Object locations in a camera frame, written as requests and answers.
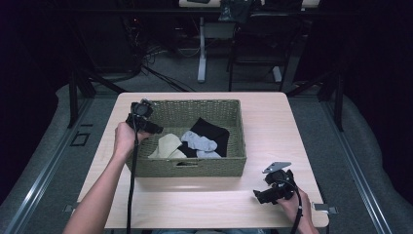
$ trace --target black device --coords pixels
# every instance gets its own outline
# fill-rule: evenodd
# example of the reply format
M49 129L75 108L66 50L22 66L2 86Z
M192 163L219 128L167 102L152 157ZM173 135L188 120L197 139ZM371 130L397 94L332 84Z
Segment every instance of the black device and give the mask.
M294 175L291 170L285 172L284 170L277 170L265 176L264 180L271 188L265 191L253 190L255 197L261 204L273 203L277 204L277 200L284 198L289 200L296 189Z
M128 125L136 131L144 131L149 134L160 134L164 128L148 120L151 116L154 105L148 99L142 99L140 102L131 103L131 113L128 115Z
M150 134L160 134L164 128L154 124L148 120L152 115L153 109L152 106L154 103L152 101L143 98L140 102L131 103L131 113L128 115L127 124L134 130L135 139L134 139L134 148L133 156L131 162L131 187L130 194L128 199L128 220L127 220L127 233L131 233L131 202L133 198L134 190L134 171L136 170L136 159L137 159L137 147L139 142L137 140L137 132L144 131Z
M253 190L253 192L255 194L255 197L261 204L271 202L274 205L278 203L277 200L280 198L289 200L294 195L294 192L297 194L298 208L297 216L295 217L294 224L290 232L292 234L297 231L298 224L300 223L301 215L303 213L303 204L301 201L300 192L298 191L298 187L294 181L294 174L291 170L285 172L282 169L289 165L291 165L291 163L272 163L267 169L265 169L262 172L263 174L267 174L264 180L267 182L268 185L271 186L271 188L262 192L257 190Z

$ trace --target wicker basket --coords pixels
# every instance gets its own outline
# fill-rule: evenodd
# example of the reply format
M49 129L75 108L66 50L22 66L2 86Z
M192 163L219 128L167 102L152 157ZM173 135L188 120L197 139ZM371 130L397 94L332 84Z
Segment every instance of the wicker basket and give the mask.
M159 100L150 121L164 127L160 135L144 140L139 146L135 175L139 177L241 176L246 161L241 105L235 99ZM227 157L218 159L148 158L167 134L181 137L203 118L230 132ZM131 168L131 158L127 162Z

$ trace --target wrist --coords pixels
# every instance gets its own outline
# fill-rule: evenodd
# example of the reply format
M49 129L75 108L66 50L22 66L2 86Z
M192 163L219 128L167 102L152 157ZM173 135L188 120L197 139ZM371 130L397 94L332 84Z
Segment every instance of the wrist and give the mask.
M307 219L300 220L298 231L301 234L319 234L319 231L314 227L313 223Z
M112 155L111 161L116 161L120 164L125 164L131 155L131 151L115 151Z

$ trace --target gray sock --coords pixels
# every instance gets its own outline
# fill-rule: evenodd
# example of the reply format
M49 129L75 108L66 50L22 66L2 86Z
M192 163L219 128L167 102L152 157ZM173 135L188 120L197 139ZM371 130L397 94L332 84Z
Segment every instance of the gray sock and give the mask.
M214 140L210 140L205 136L198 136L192 131L186 132L181 141L187 141L188 147L192 149L199 149L203 151L213 151L218 146Z
M197 150L198 158L221 158L215 151Z

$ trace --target metal rail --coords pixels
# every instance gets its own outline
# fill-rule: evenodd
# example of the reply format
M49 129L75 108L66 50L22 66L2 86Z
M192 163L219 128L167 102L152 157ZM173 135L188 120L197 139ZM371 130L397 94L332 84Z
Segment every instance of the metal rail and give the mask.
M393 233L386 221L386 218L383 215L376 197L374 196L366 178L364 177L364 173L362 172L362 169L357 162L356 155L350 147L345 134L341 132L335 125L334 119L332 117L333 110L331 106L327 102L322 101L321 107L324 110L325 115L327 116L331 128L334 130L335 135L339 139L340 144L343 146L343 150L346 155L345 160L349 167L350 173L355 180L358 192L364 202L365 207L367 208L368 213L370 214L371 220L376 227L377 233Z
M31 215L36 210L36 207L42 199L42 196L45 193L46 189L48 188L49 183L53 179L57 167L59 166L63 157L62 154L64 152L64 149L68 144L70 144L70 140L76 135L77 129L79 128L80 123L85 117L86 113L88 113L92 102L92 99L85 99L85 102L82 104L79 110L78 121L71 129L66 130L66 133L63 135L60 143L56 148L54 156L43 168L42 172L37 176L36 181L33 183L20 208L16 212L12 221L9 223L9 226L7 227L5 233L22 233L24 231L25 225L30 220Z

